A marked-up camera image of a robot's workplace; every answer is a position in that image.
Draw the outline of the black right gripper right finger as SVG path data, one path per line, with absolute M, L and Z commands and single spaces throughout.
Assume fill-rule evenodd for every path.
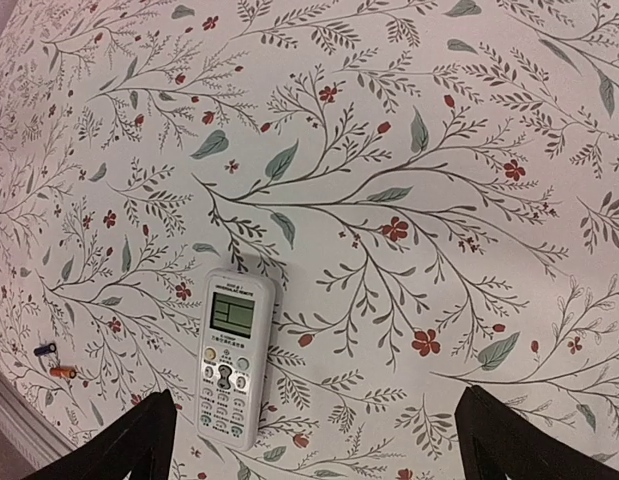
M 618 470 L 547 435 L 480 386 L 464 390 L 454 417 L 469 480 L 619 480 Z

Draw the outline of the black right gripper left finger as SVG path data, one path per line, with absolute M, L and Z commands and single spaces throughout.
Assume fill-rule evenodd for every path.
M 167 479 L 176 420 L 177 410 L 171 392 L 154 392 L 91 441 L 27 478 Z

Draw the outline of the orange AAA battery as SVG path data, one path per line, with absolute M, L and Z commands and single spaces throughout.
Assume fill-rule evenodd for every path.
M 74 379 L 77 377 L 77 371 L 73 367 L 58 366 L 49 369 L 49 374 L 57 378 Z

